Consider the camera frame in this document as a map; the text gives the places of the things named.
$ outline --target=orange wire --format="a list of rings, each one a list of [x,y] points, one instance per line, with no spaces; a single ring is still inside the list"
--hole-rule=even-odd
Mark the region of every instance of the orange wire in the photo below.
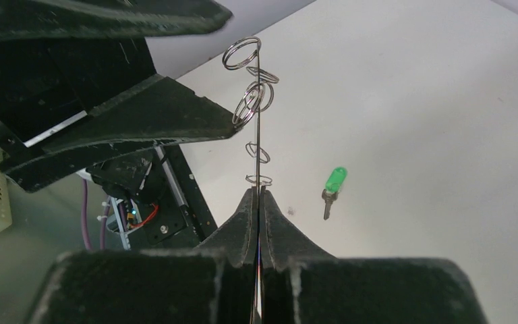
[[[130,227],[132,227],[132,228],[140,227],[140,226],[143,226],[145,223],[148,223],[149,221],[151,221],[152,218],[154,218],[156,216],[156,214],[158,213],[158,209],[160,209],[160,207],[156,204],[152,204],[152,206],[154,206],[154,211],[152,211],[145,220],[143,220],[141,223],[138,223],[135,225],[130,224]]]

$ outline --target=metal wire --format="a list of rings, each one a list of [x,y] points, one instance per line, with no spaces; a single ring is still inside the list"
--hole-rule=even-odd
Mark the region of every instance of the metal wire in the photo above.
[[[238,50],[253,44],[255,44],[256,49],[246,59],[236,64],[228,63],[229,58],[231,58],[231,56],[233,56],[233,54]],[[260,174],[259,165],[261,163],[269,163],[271,160],[269,154],[260,146],[260,113],[266,111],[273,103],[273,99],[275,97],[273,84],[279,83],[278,77],[260,68],[260,50],[261,40],[259,38],[255,36],[245,37],[233,43],[223,53],[223,57],[221,59],[223,66],[228,70],[241,69],[253,62],[253,60],[256,60],[257,66],[247,66],[246,68],[247,72],[256,77],[256,80],[247,87],[245,94],[242,96],[239,104],[237,104],[237,107],[235,108],[231,122],[237,130],[240,130],[247,125],[253,117],[257,117],[256,143],[249,142],[245,145],[245,150],[249,156],[256,159],[256,174],[247,175],[245,179],[248,182],[257,185],[258,188],[261,186],[270,186],[273,181],[270,177]]]

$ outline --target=metal key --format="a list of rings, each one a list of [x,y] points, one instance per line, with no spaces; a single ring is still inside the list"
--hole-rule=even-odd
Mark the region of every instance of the metal key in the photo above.
[[[330,217],[330,206],[333,202],[339,197],[339,192],[328,192],[325,190],[322,191],[322,199],[324,199],[324,217],[323,219],[326,221]]]

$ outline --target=table surface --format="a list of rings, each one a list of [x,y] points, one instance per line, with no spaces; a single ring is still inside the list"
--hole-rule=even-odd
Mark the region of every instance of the table surface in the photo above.
[[[338,257],[452,259],[491,323],[518,323],[518,16],[485,0],[318,0],[258,36],[281,78],[262,173],[290,221]],[[252,80],[221,57],[179,79],[231,110]],[[254,131],[182,146],[218,224],[249,186]],[[337,166],[349,175],[323,221]]]

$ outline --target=green key tag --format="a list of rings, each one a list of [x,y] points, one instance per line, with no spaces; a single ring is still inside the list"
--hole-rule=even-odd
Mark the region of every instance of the green key tag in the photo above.
[[[328,177],[324,188],[328,193],[334,194],[335,192],[339,191],[346,177],[347,170],[344,167],[338,167],[330,174],[330,177]]]

